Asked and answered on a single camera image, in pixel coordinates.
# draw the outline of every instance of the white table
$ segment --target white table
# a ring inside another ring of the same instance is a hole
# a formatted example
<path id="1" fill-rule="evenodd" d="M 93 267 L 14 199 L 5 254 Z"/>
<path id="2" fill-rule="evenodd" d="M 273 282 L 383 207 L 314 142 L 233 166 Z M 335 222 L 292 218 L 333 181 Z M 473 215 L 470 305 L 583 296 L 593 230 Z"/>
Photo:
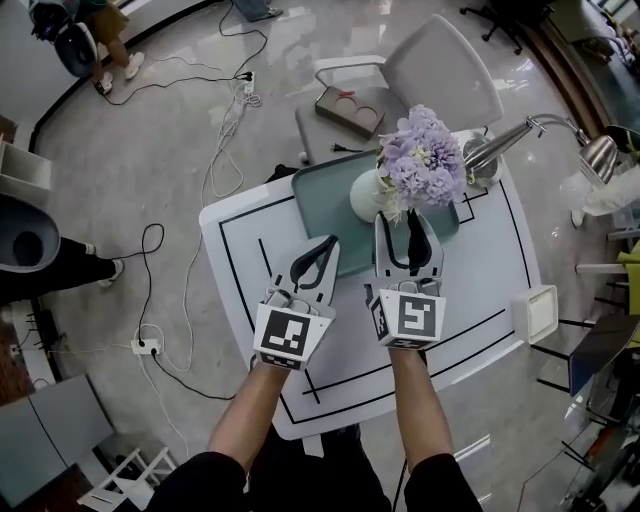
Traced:
<path id="1" fill-rule="evenodd" d="M 489 191 L 469 188 L 456 210 L 460 229 L 443 244 L 441 295 L 447 306 L 442 341 L 427 351 L 436 389 L 461 381 L 522 343 L 514 335 L 511 298 L 540 284 L 531 235 L 506 168 Z M 291 178 L 206 207 L 200 226 L 248 365 L 270 269 L 281 254 L 308 238 Z M 366 275 L 338 280 L 334 325 L 307 370 L 292 372 L 287 380 L 274 417 L 283 438 L 320 434 L 395 409 L 389 356 L 377 345 L 364 303 Z"/>

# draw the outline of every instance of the chair backrest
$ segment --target chair backrest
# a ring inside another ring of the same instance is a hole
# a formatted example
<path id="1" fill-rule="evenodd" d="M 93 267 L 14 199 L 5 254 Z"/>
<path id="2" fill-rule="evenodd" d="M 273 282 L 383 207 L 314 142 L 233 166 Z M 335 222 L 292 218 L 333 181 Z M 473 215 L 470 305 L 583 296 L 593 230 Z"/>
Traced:
<path id="1" fill-rule="evenodd" d="M 451 131 L 480 128 L 504 115 L 482 60 L 437 14 L 398 45 L 381 72 L 407 108 L 433 109 Z"/>

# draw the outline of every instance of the black pants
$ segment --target black pants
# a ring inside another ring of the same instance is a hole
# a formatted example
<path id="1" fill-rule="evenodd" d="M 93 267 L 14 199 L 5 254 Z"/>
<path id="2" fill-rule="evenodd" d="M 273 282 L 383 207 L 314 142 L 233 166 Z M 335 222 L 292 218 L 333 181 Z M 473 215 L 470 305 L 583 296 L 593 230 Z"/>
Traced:
<path id="1" fill-rule="evenodd" d="M 0 271 L 0 306 L 113 277 L 116 267 L 111 260 L 85 251 L 84 244 L 63 238 L 58 256 L 48 267 L 29 274 Z"/>
<path id="2" fill-rule="evenodd" d="M 302 441 L 285 441 L 271 427 L 249 475 L 250 510 L 389 512 L 353 425 L 322 434 L 324 458 L 305 455 Z"/>

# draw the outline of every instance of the white vase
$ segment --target white vase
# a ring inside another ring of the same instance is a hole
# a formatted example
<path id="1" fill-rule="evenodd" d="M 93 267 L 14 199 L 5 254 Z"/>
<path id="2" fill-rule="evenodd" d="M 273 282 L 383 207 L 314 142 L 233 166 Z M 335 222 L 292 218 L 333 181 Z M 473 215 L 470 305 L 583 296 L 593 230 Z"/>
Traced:
<path id="1" fill-rule="evenodd" d="M 353 212 L 364 222 L 373 222 L 380 210 L 388 211 L 391 190 L 380 178 L 378 169 L 361 174 L 351 185 L 349 193 Z"/>

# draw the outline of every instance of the person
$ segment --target person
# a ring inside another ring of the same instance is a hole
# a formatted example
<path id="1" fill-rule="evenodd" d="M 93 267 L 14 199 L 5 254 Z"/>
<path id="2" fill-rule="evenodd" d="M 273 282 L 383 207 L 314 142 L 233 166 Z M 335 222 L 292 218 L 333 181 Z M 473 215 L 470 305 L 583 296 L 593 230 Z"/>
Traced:
<path id="1" fill-rule="evenodd" d="M 390 349 L 389 355 L 411 475 L 405 488 L 408 510 L 481 511 L 452 455 L 426 364 L 413 350 Z M 275 433 L 271 420 L 288 374 L 257 363 L 214 428 L 208 450 L 173 471 L 146 510 L 390 511 L 357 426 L 323 434 L 323 458 L 306 456 L 301 441 L 284 441 Z"/>
<path id="2" fill-rule="evenodd" d="M 97 43 L 106 46 L 116 66 L 124 70 L 124 76 L 131 80 L 140 71 L 144 62 L 144 53 L 136 52 L 129 56 L 120 33 L 129 23 L 120 9 L 109 0 L 80 0 L 80 9 L 76 18 L 87 25 L 89 32 Z M 93 72 L 93 82 L 102 94 L 108 94 L 113 88 L 113 74 L 102 68 L 98 57 Z"/>
<path id="3" fill-rule="evenodd" d="M 42 270 L 24 274 L 0 271 L 0 306 L 87 283 L 109 288 L 123 271 L 122 260 L 98 258 L 92 244 L 61 238 L 58 255 Z"/>
<path id="4" fill-rule="evenodd" d="M 269 7 L 271 0 L 233 0 L 233 2 L 250 22 L 277 18 L 282 14 L 282 9 Z"/>

